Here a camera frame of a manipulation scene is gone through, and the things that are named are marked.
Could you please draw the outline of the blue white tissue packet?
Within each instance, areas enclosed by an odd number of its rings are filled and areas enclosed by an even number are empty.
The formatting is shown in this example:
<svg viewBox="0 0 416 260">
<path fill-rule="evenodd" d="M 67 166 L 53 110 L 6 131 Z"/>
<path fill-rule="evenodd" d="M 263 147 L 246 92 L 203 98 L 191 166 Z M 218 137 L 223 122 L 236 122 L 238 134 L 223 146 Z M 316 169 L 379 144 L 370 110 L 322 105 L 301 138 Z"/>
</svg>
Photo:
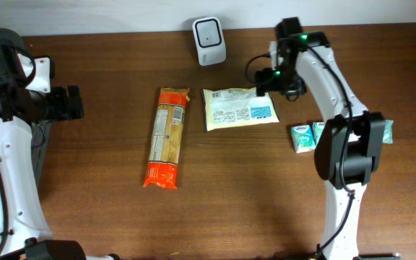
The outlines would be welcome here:
<svg viewBox="0 0 416 260">
<path fill-rule="evenodd" d="M 291 136 L 296 153 L 315 150 L 316 142 L 309 125 L 293 126 L 291 128 Z"/>
</svg>

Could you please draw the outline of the yellow wet wipes packet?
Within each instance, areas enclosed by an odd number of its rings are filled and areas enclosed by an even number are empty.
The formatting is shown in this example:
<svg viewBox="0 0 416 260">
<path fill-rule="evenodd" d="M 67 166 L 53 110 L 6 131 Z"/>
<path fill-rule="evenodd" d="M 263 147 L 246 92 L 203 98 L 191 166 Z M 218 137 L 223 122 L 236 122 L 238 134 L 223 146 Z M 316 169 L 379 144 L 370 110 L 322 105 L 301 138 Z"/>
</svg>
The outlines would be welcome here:
<svg viewBox="0 0 416 260">
<path fill-rule="evenodd" d="M 270 96 L 258 96 L 255 87 L 203 89 L 202 97 L 206 131 L 280 122 Z"/>
</svg>

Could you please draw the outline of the teal snack packet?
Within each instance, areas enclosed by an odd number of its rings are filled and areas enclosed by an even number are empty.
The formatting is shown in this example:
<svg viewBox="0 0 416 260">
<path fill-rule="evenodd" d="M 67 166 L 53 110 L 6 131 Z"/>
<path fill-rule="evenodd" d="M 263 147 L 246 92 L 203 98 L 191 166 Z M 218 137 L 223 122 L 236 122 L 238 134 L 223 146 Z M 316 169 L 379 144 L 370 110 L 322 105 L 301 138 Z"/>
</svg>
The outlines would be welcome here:
<svg viewBox="0 0 416 260">
<path fill-rule="evenodd" d="M 383 143 L 392 144 L 393 143 L 393 120 L 385 120 L 385 127 L 383 132 Z"/>
</svg>

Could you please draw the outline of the orange spaghetti packet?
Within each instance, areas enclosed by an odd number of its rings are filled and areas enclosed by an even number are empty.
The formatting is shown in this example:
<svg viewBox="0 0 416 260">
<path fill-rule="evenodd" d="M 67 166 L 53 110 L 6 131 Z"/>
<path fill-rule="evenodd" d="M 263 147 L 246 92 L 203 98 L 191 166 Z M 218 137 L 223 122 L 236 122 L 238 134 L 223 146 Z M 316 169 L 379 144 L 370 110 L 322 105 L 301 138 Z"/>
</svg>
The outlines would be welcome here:
<svg viewBox="0 0 416 260">
<path fill-rule="evenodd" d="M 189 88 L 162 88 L 151 136 L 151 146 L 143 186 L 176 189 L 182 133 Z"/>
</svg>

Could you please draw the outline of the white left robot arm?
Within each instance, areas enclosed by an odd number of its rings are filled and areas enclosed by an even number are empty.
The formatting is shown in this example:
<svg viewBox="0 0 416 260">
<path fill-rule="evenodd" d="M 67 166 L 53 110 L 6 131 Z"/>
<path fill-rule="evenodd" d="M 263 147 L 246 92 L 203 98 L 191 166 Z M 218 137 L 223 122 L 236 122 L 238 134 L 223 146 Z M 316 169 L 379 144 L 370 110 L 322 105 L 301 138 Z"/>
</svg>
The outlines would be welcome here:
<svg viewBox="0 0 416 260">
<path fill-rule="evenodd" d="M 79 88 L 47 89 L 44 58 L 0 43 L 0 259 L 88 259 L 75 240 L 56 240 L 41 209 L 32 161 L 33 123 L 83 117 Z"/>
</svg>

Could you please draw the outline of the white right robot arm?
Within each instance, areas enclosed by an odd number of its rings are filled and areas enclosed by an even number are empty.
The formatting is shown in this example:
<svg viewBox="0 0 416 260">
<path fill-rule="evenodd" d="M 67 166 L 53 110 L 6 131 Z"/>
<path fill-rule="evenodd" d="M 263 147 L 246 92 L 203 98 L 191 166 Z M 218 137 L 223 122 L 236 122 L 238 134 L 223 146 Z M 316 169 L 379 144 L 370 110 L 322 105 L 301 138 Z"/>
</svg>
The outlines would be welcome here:
<svg viewBox="0 0 416 260">
<path fill-rule="evenodd" d="M 314 163 L 324 181 L 324 233 L 311 259 L 359 259 L 360 205 L 381 159 L 385 119 L 371 112 L 351 90 L 324 32 L 304 32 L 297 17 L 274 29 L 266 57 L 271 66 L 256 71 L 256 94 L 278 92 L 287 98 L 310 92 L 324 121 Z"/>
</svg>

